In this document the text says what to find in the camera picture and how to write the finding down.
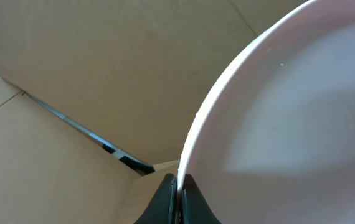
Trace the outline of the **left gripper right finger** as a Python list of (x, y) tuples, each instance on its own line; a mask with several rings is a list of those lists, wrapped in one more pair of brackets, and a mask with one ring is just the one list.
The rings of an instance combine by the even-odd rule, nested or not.
[(186, 174), (181, 192), (182, 224), (220, 224), (193, 176)]

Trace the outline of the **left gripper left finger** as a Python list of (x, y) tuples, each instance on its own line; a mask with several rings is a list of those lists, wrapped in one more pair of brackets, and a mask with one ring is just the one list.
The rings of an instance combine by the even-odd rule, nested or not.
[(135, 224), (175, 224), (177, 193), (177, 178), (166, 174)]

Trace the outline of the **white plate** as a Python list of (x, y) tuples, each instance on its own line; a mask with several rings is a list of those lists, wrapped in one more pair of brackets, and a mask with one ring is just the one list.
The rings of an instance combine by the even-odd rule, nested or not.
[(222, 223), (355, 223), (355, 0), (308, 1), (205, 98), (178, 180)]

